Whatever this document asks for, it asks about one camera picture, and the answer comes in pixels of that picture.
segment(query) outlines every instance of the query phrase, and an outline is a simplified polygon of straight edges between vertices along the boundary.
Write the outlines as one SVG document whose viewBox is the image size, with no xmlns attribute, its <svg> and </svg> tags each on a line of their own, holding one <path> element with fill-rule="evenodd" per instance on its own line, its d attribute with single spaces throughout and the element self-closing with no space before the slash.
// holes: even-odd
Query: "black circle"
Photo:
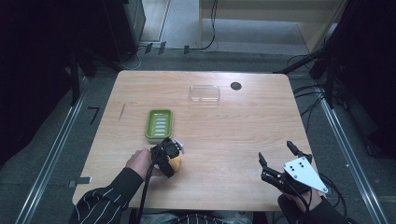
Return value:
<svg viewBox="0 0 396 224">
<path fill-rule="evenodd" d="M 239 82 L 233 82 L 231 83 L 231 89 L 235 90 L 235 91 L 239 91 L 241 90 L 242 85 Z"/>
</svg>

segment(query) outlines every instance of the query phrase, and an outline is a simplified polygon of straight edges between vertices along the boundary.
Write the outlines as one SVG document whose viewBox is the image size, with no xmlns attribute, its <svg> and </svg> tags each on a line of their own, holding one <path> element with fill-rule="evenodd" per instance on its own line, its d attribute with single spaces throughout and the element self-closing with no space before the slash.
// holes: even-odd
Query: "gray floor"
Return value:
<svg viewBox="0 0 396 224">
<path fill-rule="evenodd" d="M 170 34 L 169 29 L 173 31 L 172 34 L 178 34 L 177 37 L 181 39 L 177 40 L 168 35 Z M 167 47 L 170 47 L 172 43 L 175 43 L 176 48 L 184 45 L 194 46 L 195 44 L 196 46 L 196 41 L 193 40 L 196 37 L 195 32 L 182 33 L 182 31 L 186 30 L 168 27 L 168 30 L 164 31 L 163 40 L 167 39 Z M 145 54 L 144 51 L 139 53 L 141 62 L 134 58 L 124 65 L 129 68 L 138 67 L 139 70 L 272 72 L 286 67 L 293 55 L 306 53 L 306 49 L 301 48 L 301 44 L 298 44 L 301 37 L 298 37 L 297 33 L 294 33 L 293 36 L 296 37 L 293 37 L 289 43 L 296 46 L 300 45 L 300 47 L 274 46 L 271 50 L 278 50 L 277 52 L 266 51 L 270 48 L 256 53 L 240 52 L 236 49 L 241 45 L 238 42 L 233 43 L 235 47 L 233 50 L 237 52 L 225 52 L 233 50 L 220 50 L 224 45 L 221 43 L 222 41 L 219 41 L 219 48 L 216 52 L 191 51 L 184 55 L 181 50 L 166 50 L 163 54 L 159 54 L 157 49 L 153 49 L 148 54 Z M 250 49 L 247 46 L 251 47 L 249 43 L 245 45 L 245 49 Z M 67 184 L 70 180 L 76 180 L 80 175 L 106 107 L 106 101 L 117 77 L 116 73 L 104 66 L 99 65 L 98 69 L 99 73 L 90 81 L 76 122 L 65 142 L 64 149 L 31 223 L 66 223 L 73 209 L 71 199 L 74 189 L 67 187 Z M 290 83 L 294 89 L 312 84 L 312 79 L 307 75 L 307 71 L 307 68 L 302 67 L 296 73 L 290 74 Z M 309 95 L 298 98 L 296 101 L 300 111 L 304 111 L 312 105 L 316 100 L 315 97 L 315 95 Z M 0 168 L 1 224 L 13 223 L 17 219 L 29 189 L 34 184 L 67 116 L 70 101 L 71 94 L 69 92 L 43 123 L 31 144 Z M 94 111 L 88 109 L 88 106 L 100 107 L 98 117 L 92 125 L 90 123 Z M 334 110 L 339 116 L 346 135 L 349 137 L 350 144 L 353 146 L 362 169 L 386 212 L 389 223 L 396 223 L 396 216 L 393 213 L 396 202 L 394 190 L 396 180 L 393 178 L 393 171 L 396 170 L 394 159 L 376 159 L 369 156 L 365 150 L 364 139 L 357 130 L 357 125 L 352 116 L 341 106 L 337 106 Z M 305 125 L 306 119 L 307 115 L 303 117 Z M 330 177 L 346 198 L 348 215 L 355 218 L 359 223 L 374 223 L 321 106 L 317 106 L 311 115 L 307 136 L 319 171 Z M 330 201 L 335 201 L 335 195 L 329 194 L 327 196 Z M 127 223 L 127 215 L 125 213 L 121 223 Z M 268 214 L 268 218 L 271 220 L 272 214 Z"/>
</svg>

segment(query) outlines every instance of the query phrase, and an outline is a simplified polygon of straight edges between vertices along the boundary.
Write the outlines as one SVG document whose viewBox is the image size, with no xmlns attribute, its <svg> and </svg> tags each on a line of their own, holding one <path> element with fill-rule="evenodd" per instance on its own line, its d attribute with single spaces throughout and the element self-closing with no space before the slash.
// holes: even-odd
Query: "transparent box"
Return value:
<svg viewBox="0 0 396 224">
<path fill-rule="evenodd" d="M 220 88 L 216 85 L 192 85 L 190 101 L 194 105 L 218 105 L 220 103 Z"/>
</svg>

